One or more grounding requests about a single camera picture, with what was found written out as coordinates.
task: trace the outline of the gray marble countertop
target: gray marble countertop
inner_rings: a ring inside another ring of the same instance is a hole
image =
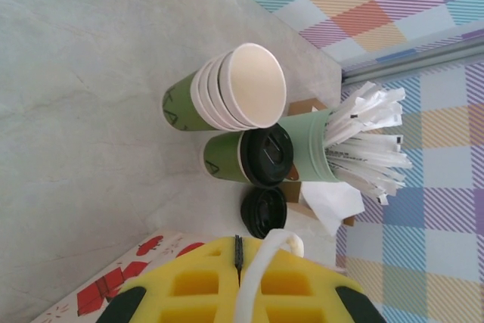
[[[252,0],[0,0],[0,322],[23,323],[149,231],[247,234],[243,185],[203,175],[207,133],[171,129],[163,91],[242,42],[289,100],[340,99],[340,66]],[[334,260],[316,221],[290,216]]]

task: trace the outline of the black cup lid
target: black cup lid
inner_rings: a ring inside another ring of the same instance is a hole
[[[286,197],[279,188],[254,188],[245,198],[240,214],[250,234],[265,238],[273,228],[286,224]]]
[[[275,187],[293,165],[293,143],[279,124],[244,133],[240,158],[247,178],[258,187]]]

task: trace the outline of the white napkin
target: white napkin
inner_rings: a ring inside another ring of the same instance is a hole
[[[303,182],[301,192],[331,236],[346,217],[365,211],[360,191],[345,182]]]

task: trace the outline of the paper cup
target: paper cup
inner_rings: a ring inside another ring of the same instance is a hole
[[[217,112],[215,105],[213,104],[212,100],[209,96],[209,72],[212,68],[214,61],[217,59],[213,58],[210,60],[206,66],[203,68],[200,74],[200,81],[198,84],[198,92],[200,95],[200,99],[202,101],[203,108],[205,111],[212,117],[217,125],[219,125],[221,130],[230,131],[237,131],[238,129],[234,128],[230,123],[226,122],[222,115]]]
[[[216,109],[216,112],[227,124],[229,124],[235,130],[247,130],[250,128],[250,126],[240,123],[228,112],[228,109],[222,99],[222,95],[220,94],[219,71],[220,65],[225,57],[227,57],[227,54],[219,56],[216,61],[213,62],[213,65],[210,68],[208,79],[209,97]]]
[[[284,111],[284,73],[274,55],[261,45],[245,43],[223,60],[219,88],[230,114],[245,125],[268,128]]]
[[[294,165],[288,181],[340,182],[324,153],[324,130],[330,109],[287,116],[279,120],[293,142]]]
[[[217,135],[202,154],[203,168],[211,176],[260,188],[279,185],[293,165],[293,145],[279,125]]]
[[[242,160],[240,143],[244,132],[230,132],[211,138],[203,149],[203,163],[208,173],[218,179],[250,183]]]
[[[201,100],[192,92],[198,85],[200,72],[178,81],[163,96],[161,108],[166,121],[175,129],[182,131],[216,130],[213,120],[201,106]]]

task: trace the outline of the cardboard box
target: cardboard box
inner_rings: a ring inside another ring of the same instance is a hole
[[[175,231],[156,231],[32,323],[95,323],[125,281],[215,239]]]
[[[317,98],[309,98],[307,100],[296,101],[289,104],[289,111],[287,115],[299,115],[301,113],[311,113],[313,108],[316,110],[323,110],[326,105],[320,102]],[[279,188],[283,191],[287,199],[287,208],[301,213],[312,219],[318,219],[315,213],[307,207],[299,203],[299,195],[301,193],[301,182],[283,182]],[[343,220],[344,225],[353,226],[355,224],[355,217],[351,216]]]

